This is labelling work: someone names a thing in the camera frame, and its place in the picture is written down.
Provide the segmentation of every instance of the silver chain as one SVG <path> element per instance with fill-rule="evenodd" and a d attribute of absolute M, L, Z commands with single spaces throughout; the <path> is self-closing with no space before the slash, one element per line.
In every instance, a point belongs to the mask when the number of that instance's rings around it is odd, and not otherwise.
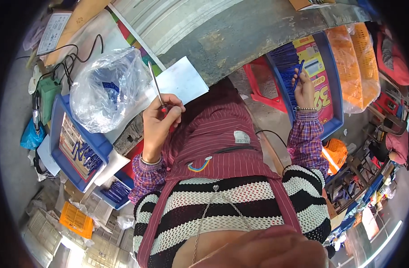
<path fill-rule="evenodd" d="M 203 215 L 201 217 L 200 225 L 198 226 L 198 231 L 197 231 L 197 235 L 196 235 L 196 239 L 195 239 L 194 255 L 192 256 L 192 264 L 195 263 L 195 258 L 196 258 L 196 255 L 197 255 L 198 237 L 200 236 L 201 228 L 203 227 L 204 217 L 206 216 L 206 212 L 209 209 L 210 204 L 212 203 L 212 201 L 215 199 L 216 195 L 218 194 L 218 189 L 219 189 L 218 185 L 213 185 L 213 190 L 215 192 L 213 193 L 212 197 L 210 198 L 209 202 L 207 203 L 206 209 L 204 210 Z M 239 209 L 236 206 L 234 206 L 233 202 L 231 202 L 224 194 L 221 193 L 221 195 L 222 195 L 222 198 L 225 199 L 225 201 L 227 201 L 237 211 L 237 213 L 239 213 L 239 215 L 242 218 L 243 222 L 248 227 L 249 232 L 252 231 L 252 228 L 249 225 L 248 221 L 246 221 L 246 218 L 239 211 Z"/>

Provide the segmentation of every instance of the blue pen pile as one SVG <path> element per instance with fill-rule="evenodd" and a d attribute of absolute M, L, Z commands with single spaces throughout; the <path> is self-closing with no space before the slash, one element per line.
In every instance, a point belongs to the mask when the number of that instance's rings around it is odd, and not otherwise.
<path fill-rule="evenodd" d="M 289 100 L 291 101 L 292 106 L 295 108 L 297 106 L 297 101 L 295 100 L 294 89 L 292 87 L 292 78 L 295 74 L 294 68 L 300 69 L 300 59 L 297 55 L 297 50 L 291 42 L 276 48 L 268 54 L 271 56 L 277 70 L 279 70 L 280 76 L 282 77 L 282 83 L 286 88 Z"/>
<path fill-rule="evenodd" d="M 76 142 L 75 146 L 73 147 L 72 155 L 74 161 L 77 157 L 79 161 L 83 161 L 83 159 L 85 160 L 83 162 L 83 166 L 88 170 L 87 175 L 90 175 L 94 170 L 97 170 L 103 163 L 100 157 L 94 152 L 93 149 L 91 149 L 91 147 L 87 143 L 83 143 L 81 147 L 81 143 Z"/>
<path fill-rule="evenodd" d="M 115 202 L 116 204 L 120 203 L 128 194 L 130 190 L 122 184 L 120 181 L 116 180 L 111 184 L 109 189 L 101 190 L 101 193 L 108 197 L 111 201 Z"/>

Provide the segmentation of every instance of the orange plastic crate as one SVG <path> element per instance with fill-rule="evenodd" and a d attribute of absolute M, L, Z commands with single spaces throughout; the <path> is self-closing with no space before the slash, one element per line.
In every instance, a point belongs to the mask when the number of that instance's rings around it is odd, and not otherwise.
<path fill-rule="evenodd" d="M 60 223 L 86 239 L 90 239 L 93 233 L 93 219 L 69 202 L 63 206 Z"/>
<path fill-rule="evenodd" d="M 363 109 L 361 72 L 347 27 L 341 25 L 325 31 L 334 54 L 343 99 Z"/>
<path fill-rule="evenodd" d="M 365 108 L 380 95 L 379 69 L 365 23 L 355 24 L 355 35 L 351 38 L 361 71 L 362 102 Z"/>

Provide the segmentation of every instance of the blue plastic bag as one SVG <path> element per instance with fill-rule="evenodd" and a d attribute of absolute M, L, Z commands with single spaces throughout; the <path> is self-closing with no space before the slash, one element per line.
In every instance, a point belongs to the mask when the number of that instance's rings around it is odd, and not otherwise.
<path fill-rule="evenodd" d="M 42 124 L 39 124 L 39 134 L 36 134 L 33 118 L 30 118 L 29 123 L 25 127 L 21 142 L 19 145 L 26 149 L 36 150 L 45 138 L 45 130 Z"/>

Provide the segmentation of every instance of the clothing label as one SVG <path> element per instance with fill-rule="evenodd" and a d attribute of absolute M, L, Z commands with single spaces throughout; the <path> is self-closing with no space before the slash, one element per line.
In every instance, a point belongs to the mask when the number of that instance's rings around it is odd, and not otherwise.
<path fill-rule="evenodd" d="M 39 43 L 37 55 L 56 49 L 60 36 L 71 15 L 72 13 L 53 13 L 51 15 Z"/>
<path fill-rule="evenodd" d="M 251 143 L 251 138 L 249 137 L 249 135 L 240 130 L 234 131 L 234 138 L 236 139 L 237 144 L 238 143 L 241 143 L 241 144 Z"/>

